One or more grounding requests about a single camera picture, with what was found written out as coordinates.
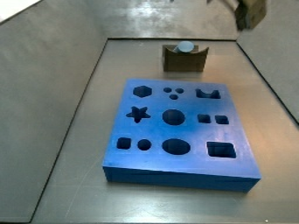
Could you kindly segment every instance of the arch-shaped hole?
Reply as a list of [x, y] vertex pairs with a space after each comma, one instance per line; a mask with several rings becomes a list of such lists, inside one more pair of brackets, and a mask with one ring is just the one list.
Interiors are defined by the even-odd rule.
[[190, 145], [181, 139], [168, 139], [162, 142], [162, 150], [173, 155], [182, 155], [189, 152]]
[[232, 143], [206, 142], [208, 153], [216, 158], [234, 158], [236, 151]]
[[205, 94], [205, 93], [201, 92], [200, 89], [196, 89], [196, 96], [198, 98], [220, 99], [220, 91], [218, 90], [213, 90], [210, 92], [210, 94]]
[[146, 139], [142, 139], [137, 142], [137, 148], [141, 151], [148, 151], [152, 147], [150, 142]]
[[180, 125], [184, 122], [184, 114], [177, 109], [168, 109], [162, 112], [162, 120], [169, 125]]

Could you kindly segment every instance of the star-shaped hole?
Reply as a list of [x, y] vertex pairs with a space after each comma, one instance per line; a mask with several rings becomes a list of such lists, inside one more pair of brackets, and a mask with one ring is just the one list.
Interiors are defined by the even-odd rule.
[[134, 122], [140, 123], [142, 118], [149, 118], [150, 116], [145, 113], [146, 108], [137, 108], [137, 107], [132, 107], [132, 112], [128, 113], [125, 116], [126, 117], [133, 117], [134, 118]]

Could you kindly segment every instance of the gray wall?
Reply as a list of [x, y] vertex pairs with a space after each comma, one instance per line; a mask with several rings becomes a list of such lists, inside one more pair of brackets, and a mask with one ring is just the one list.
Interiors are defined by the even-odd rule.
[[268, 0], [266, 15], [237, 43], [299, 122], [299, 1]]
[[86, 1], [0, 26], [0, 221], [29, 221], [106, 38]]

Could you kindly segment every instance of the brown wooden block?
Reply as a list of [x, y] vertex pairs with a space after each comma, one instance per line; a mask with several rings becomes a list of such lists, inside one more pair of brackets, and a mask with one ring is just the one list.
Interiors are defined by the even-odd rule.
[[162, 45], [162, 70], [165, 72], [201, 72], [209, 48], [198, 52], [194, 46], [190, 52], [174, 52], [176, 45]]

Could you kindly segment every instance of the circular hole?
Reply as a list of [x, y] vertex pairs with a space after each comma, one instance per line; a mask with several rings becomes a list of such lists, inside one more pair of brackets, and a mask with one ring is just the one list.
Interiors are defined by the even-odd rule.
[[176, 89], [174, 89], [174, 92], [176, 92], [177, 94], [181, 94], [181, 93], [182, 93], [182, 89], [181, 89], [181, 88], [176, 88]]
[[170, 125], [180, 125], [184, 122], [184, 114], [177, 109], [168, 109], [162, 112], [162, 120]]
[[170, 95], [169, 95], [169, 98], [170, 98], [172, 100], [177, 100], [177, 99], [178, 99], [178, 96], [177, 96], [176, 94], [170, 94]]
[[152, 144], [146, 139], [142, 139], [137, 142], [137, 148], [141, 151], [148, 151], [150, 146], [152, 146]]
[[164, 91], [165, 93], [170, 93], [170, 92], [172, 92], [172, 89], [170, 89], [169, 87], [165, 87], [165, 88], [162, 89], [162, 91]]
[[162, 150], [173, 155], [182, 155], [189, 152], [190, 146], [182, 140], [172, 138], [162, 142]]

